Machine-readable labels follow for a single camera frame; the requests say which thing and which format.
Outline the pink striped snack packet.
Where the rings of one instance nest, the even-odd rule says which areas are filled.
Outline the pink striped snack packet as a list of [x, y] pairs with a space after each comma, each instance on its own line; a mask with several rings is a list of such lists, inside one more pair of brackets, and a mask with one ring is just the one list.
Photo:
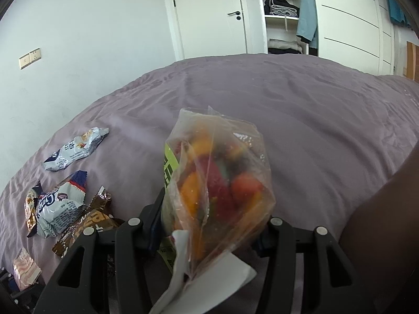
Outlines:
[[41, 268], [23, 247], [13, 261], [14, 279], [20, 291], [33, 286], [41, 275]]

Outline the brown oatmeal snack packet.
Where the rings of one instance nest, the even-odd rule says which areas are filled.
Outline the brown oatmeal snack packet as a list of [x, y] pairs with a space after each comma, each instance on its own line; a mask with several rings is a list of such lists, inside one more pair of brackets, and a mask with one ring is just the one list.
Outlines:
[[112, 195], [105, 187], [101, 186], [87, 208], [63, 232], [60, 239], [53, 246], [52, 251], [58, 257], [63, 258], [85, 229], [94, 229], [100, 233], [119, 226], [120, 221], [114, 217], [112, 212]]

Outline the white blue cookie packet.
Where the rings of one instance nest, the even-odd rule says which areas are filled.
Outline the white blue cookie packet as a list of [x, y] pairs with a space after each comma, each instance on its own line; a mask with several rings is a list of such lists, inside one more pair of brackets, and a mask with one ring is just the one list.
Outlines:
[[85, 207], [87, 172], [78, 170], [52, 191], [43, 194], [36, 208], [36, 233], [56, 237], [66, 230]]

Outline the gold Danisa cookie packet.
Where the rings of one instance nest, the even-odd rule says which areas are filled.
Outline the gold Danisa cookie packet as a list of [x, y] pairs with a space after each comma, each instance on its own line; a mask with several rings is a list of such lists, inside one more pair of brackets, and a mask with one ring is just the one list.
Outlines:
[[32, 237], [36, 234], [36, 208], [38, 205], [38, 199], [43, 192], [41, 182], [29, 189], [25, 203], [24, 203], [24, 212], [25, 212], [25, 221], [26, 227], [28, 229], [27, 237]]

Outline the white blue snack packet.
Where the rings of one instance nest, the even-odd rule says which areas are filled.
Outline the white blue snack packet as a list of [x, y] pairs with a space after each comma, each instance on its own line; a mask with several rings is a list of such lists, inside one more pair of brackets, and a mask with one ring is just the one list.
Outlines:
[[109, 135], [109, 128], [94, 127], [86, 133], [74, 137], [70, 142], [64, 144], [59, 150], [53, 152], [43, 162], [46, 171], [58, 172], [66, 169], [73, 162], [89, 157]]

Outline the clear bag of colourful candy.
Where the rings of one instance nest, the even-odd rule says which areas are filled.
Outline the clear bag of colourful candy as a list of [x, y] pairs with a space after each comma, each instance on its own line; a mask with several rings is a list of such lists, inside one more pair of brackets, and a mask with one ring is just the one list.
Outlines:
[[182, 109], [165, 146], [161, 223], [176, 256], [153, 313], [206, 313], [256, 276], [234, 251], [275, 206], [263, 136], [213, 109]]

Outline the black and bronze canister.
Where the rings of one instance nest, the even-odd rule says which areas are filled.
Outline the black and bronze canister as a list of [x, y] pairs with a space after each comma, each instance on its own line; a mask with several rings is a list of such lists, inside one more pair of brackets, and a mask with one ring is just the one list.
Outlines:
[[379, 313], [418, 312], [418, 148], [354, 211], [339, 244]]

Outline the purple bed sheet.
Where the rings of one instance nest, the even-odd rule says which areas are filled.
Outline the purple bed sheet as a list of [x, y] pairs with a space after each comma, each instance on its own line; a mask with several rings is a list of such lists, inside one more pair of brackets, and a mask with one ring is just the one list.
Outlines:
[[307, 55], [181, 61], [1, 194], [13, 311], [417, 313], [418, 84]]

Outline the wooden headboard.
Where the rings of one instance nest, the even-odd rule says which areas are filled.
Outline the wooden headboard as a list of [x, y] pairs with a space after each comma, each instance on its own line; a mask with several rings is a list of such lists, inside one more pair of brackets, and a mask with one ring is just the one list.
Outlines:
[[419, 46], [414, 43], [406, 43], [406, 77], [419, 82]]

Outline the blue hanging garment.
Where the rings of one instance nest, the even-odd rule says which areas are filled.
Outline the blue hanging garment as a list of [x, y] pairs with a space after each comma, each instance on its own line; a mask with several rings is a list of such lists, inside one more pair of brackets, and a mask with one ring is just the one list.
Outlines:
[[317, 9], [315, 0], [300, 0], [296, 35], [309, 48], [318, 49]]

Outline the white wardrobe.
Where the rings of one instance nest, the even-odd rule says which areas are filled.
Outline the white wardrobe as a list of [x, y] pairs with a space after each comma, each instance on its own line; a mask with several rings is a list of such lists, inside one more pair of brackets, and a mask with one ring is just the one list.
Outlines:
[[[301, 41], [302, 0], [286, 0], [300, 9], [299, 17], [265, 13], [266, 0], [259, 0], [263, 16], [264, 51], [270, 40]], [[372, 75], [392, 75], [394, 29], [387, 0], [314, 0], [317, 14], [317, 55]]]

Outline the white door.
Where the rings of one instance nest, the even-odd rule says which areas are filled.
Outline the white door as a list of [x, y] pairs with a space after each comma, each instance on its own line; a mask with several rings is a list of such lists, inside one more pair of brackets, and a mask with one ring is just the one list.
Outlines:
[[258, 53], [258, 0], [165, 0], [177, 60]]

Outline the teal curtain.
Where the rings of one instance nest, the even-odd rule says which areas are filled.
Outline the teal curtain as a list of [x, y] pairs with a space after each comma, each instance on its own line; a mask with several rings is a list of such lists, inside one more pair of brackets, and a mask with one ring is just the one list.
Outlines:
[[388, 13], [391, 23], [403, 28], [411, 28], [410, 21], [396, 0], [387, 0]]

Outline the folded dark clothes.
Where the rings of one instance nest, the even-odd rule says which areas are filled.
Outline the folded dark clothes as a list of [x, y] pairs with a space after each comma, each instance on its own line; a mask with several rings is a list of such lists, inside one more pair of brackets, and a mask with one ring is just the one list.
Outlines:
[[300, 9], [287, 0], [265, 0], [264, 13], [272, 16], [287, 16], [297, 18]]

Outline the wall light switch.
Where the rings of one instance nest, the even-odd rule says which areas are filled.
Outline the wall light switch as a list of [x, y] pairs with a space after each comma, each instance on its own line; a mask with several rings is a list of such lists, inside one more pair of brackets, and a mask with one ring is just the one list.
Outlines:
[[27, 53], [19, 58], [19, 68], [22, 70], [28, 65], [41, 59], [41, 49], [37, 48], [32, 50], [30, 53]]

